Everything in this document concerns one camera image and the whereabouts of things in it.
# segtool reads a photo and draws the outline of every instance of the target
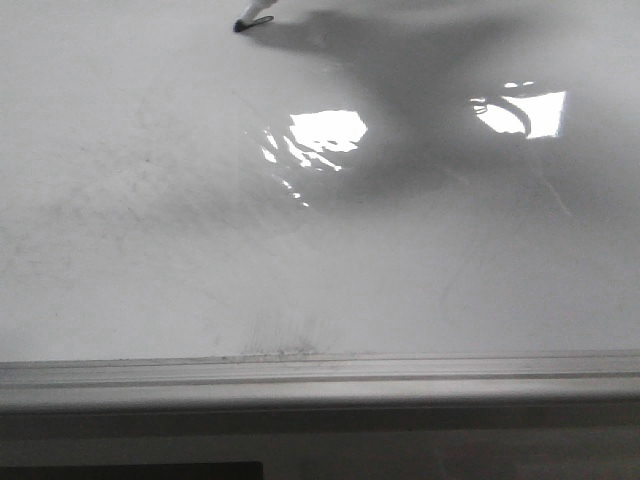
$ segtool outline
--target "glossy surface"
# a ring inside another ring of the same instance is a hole
[[[640,346],[634,2],[2,0],[0,361]]]

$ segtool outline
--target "metal ledge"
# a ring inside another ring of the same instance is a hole
[[[0,364],[0,414],[637,400],[637,351]]]

